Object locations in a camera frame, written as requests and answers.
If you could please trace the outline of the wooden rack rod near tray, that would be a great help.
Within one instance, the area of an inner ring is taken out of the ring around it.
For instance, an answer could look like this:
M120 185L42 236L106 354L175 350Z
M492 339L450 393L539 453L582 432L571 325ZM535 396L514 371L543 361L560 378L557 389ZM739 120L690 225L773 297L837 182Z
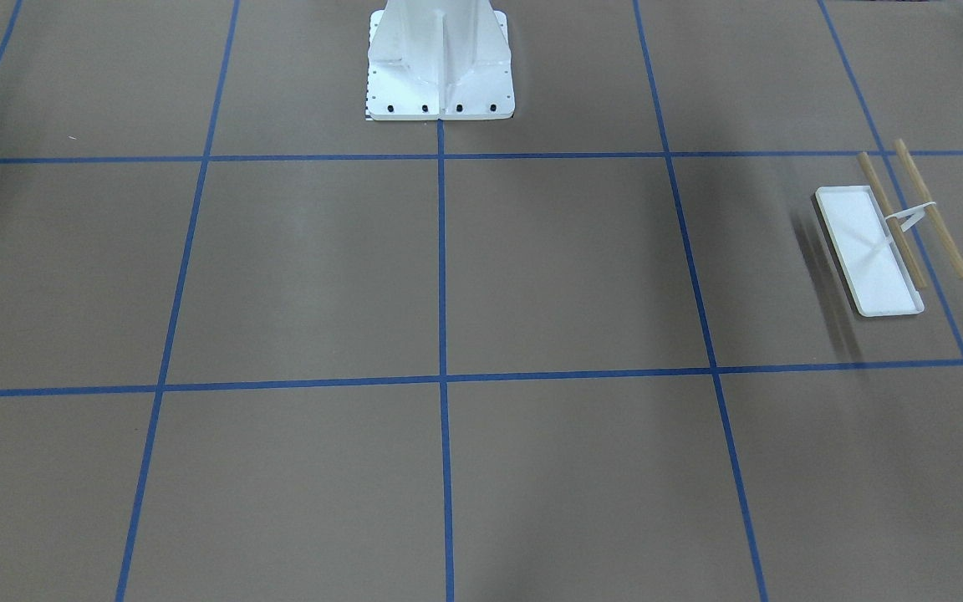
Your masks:
M928 282L924 275L924 270L921 269L920 263L916 259L912 245L910 245L909 240L905 235L905 231L902 230L901 222L897 217L897 213L894 212L893 205L887 196L885 187L882 181L879 179L878 172L874 169L874 165L866 151L860 151L857 154L857 161L859 161L859 166L864 176L867 178L867 182L871 188L871 192L875 198L875 201L879 205L880 212L883 213L884 224L889 232L890 239L893 241L895 247L899 252L899 256L903 260L907 274L909 274L910 281L912 281L914 289L917 291L926 290Z

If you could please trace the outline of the wooden rack rod far side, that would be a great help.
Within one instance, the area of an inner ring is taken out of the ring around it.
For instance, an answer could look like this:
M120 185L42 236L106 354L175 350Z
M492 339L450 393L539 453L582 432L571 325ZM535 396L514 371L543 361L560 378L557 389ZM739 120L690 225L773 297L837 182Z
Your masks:
M934 232L940 240L941 247L944 248L949 263L953 271L955 271L956 277L963 279L963 255L958 248L958 244L955 243L955 239L953 239L945 219L941 216L939 206L937 206L937 202L929 187L926 185L924 176L921 175L920 168L917 166L912 152L910 152L909 147L907 147L906 142L902 140L902 138L895 138L894 151L899 161L901 161L902 167L905 168L907 176L909 176L910 181L912 181L915 191L920 195L921 208L924 209L926 218L931 222Z

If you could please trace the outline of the white rack base tray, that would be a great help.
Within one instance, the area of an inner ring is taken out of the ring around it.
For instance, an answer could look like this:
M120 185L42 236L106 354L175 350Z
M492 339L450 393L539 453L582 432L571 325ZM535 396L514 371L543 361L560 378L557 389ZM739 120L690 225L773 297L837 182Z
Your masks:
M821 186L814 197L856 312L865 319L924 313L871 187Z

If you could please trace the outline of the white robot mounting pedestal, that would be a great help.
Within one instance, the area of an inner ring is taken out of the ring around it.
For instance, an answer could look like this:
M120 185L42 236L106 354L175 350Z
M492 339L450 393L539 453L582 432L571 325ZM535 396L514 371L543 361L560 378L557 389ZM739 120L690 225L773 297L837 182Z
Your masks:
M389 1L370 14L368 34L367 119L515 115L508 19L489 1Z

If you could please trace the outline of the white rack support bracket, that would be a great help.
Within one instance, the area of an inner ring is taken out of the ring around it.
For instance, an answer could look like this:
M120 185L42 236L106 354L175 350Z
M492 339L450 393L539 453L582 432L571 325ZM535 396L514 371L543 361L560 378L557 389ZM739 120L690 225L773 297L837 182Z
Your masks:
M886 222L887 227L894 225L900 232L908 232L914 228L918 222L924 220L935 205L935 202L921 203L921 205L914 206L913 208L889 214L889 216L884 217L884 222Z

